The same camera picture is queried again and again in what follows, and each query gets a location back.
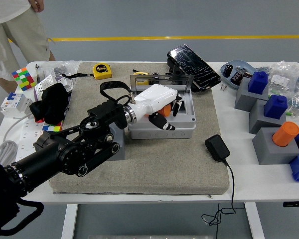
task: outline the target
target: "khaki shorts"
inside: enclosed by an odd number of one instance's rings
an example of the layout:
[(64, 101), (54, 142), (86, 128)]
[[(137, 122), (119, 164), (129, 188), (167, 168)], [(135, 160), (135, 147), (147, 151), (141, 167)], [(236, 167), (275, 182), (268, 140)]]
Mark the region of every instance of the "khaki shorts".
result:
[(16, 18), (0, 24), (0, 78), (12, 81), (11, 73), (20, 69), (8, 38), (20, 48), (27, 62), (49, 60), (48, 38), (30, 7)]

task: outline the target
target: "gray floor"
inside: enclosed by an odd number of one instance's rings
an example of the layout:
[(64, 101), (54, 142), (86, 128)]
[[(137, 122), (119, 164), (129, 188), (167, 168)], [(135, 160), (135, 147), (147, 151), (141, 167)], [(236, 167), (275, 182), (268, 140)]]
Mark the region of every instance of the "gray floor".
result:
[[(123, 36), (299, 35), (299, 1), (45, 0), (40, 18), (51, 38)], [(205, 61), (296, 61), (299, 39), (211, 39), (87, 41), (51, 43), (57, 60), (166, 61), (169, 50), (186, 43)], [(15, 46), (21, 67), (26, 61)], [(5, 93), (0, 88), (0, 104)], [(299, 208), (258, 203), (266, 238), (299, 238)], [(215, 236), (200, 215), (216, 204), (84, 205), (75, 238), (88, 235)], [(65, 205), (44, 214), (10, 238), (60, 238)], [(223, 216), (219, 238), (251, 238), (246, 213)]]

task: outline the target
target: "wire bundle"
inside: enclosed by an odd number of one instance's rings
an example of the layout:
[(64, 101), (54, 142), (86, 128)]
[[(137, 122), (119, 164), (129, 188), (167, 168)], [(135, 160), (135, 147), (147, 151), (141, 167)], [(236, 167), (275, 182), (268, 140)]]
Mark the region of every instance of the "wire bundle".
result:
[(16, 121), (5, 133), (3, 137), (3, 143), (0, 145), (0, 164), (5, 167), (12, 162), (15, 161), (16, 153), (17, 153), (17, 144), (14, 141), (11, 140), (5, 140), (6, 136), (10, 132), (10, 130), (20, 121), (24, 120), (25, 118), (32, 115), (32, 113), (27, 114), (26, 116), (20, 118), (18, 121)]

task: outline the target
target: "orange object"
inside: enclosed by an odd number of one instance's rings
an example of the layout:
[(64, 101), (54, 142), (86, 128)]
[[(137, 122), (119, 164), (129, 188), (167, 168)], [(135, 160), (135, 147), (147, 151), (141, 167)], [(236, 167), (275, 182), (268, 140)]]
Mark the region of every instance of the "orange object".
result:
[(171, 112), (171, 105), (168, 104), (167, 106), (164, 106), (162, 109), (160, 109), (159, 111), (157, 111), (158, 113), (160, 113), (162, 116), (167, 117), (170, 115)]
[(287, 146), (299, 134), (299, 127), (293, 122), (284, 122), (274, 133), (272, 140), (275, 145), (280, 147)]

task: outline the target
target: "charger cord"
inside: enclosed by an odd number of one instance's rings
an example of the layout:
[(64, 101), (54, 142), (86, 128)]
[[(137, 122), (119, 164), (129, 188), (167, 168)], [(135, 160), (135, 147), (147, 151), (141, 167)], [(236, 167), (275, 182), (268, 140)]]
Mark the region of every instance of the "charger cord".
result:
[(0, 145), (0, 164), (3, 167), (6, 167), (7, 165), (11, 164), (15, 161), (16, 153), (17, 153), (17, 144), (12, 140), (5, 140), (10, 130), (19, 122), (24, 120), (25, 118), (32, 115), (32, 113), (29, 113), (22, 118), (18, 119), (11, 127), (6, 131), (4, 137), (3, 137), (3, 143)]
[[(231, 176), (232, 176), (232, 180), (233, 180), (233, 191), (232, 191), (232, 196), (231, 196), (231, 207), (230, 208), (220, 208), (220, 203), (218, 203), (218, 208), (217, 208), (217, 212), (215, 215), (208, 215), (208, 214), (203, 214), (201, 215), (202, 220), (207, 223), (209, 226), (214, 226), (216, 225), (216, 239), (218, 239), (218, 225), (221, 223), (221, 215), (230, 215), (230, 214), (236, 214), (236, 210), (235, 209), (245, 209), (245, 203), (244, 203), (244, 207), (242, 208), (234, 208), (234, 192), (235, 192), (235, 179), (234, 179), (234, 173), (233, 170), (231, 169), (231, 167), (228, 165), (227, 161), (224, 160), (223, 163), (229, 168), (230, 172), (231, 172)], [(212, 218), (211, 221), (207, 221), (205, 220), (204, 217), (209, 217)]]

